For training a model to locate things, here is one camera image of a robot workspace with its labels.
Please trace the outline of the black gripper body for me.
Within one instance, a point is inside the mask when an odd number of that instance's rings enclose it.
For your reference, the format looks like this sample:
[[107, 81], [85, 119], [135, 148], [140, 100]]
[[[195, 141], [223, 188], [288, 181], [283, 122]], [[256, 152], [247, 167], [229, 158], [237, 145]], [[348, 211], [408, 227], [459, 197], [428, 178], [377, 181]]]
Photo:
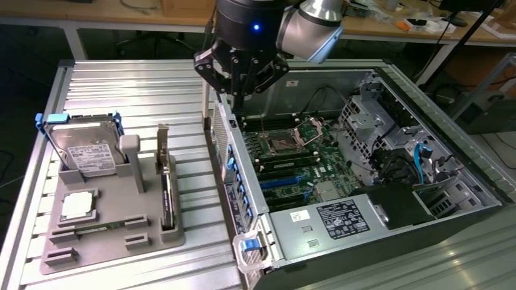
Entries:
[[213, 58], [229, 60], [233, 51], [261, 60], [280, 59], [276, 41], [287, 7], [284, 1], [219, 1]]

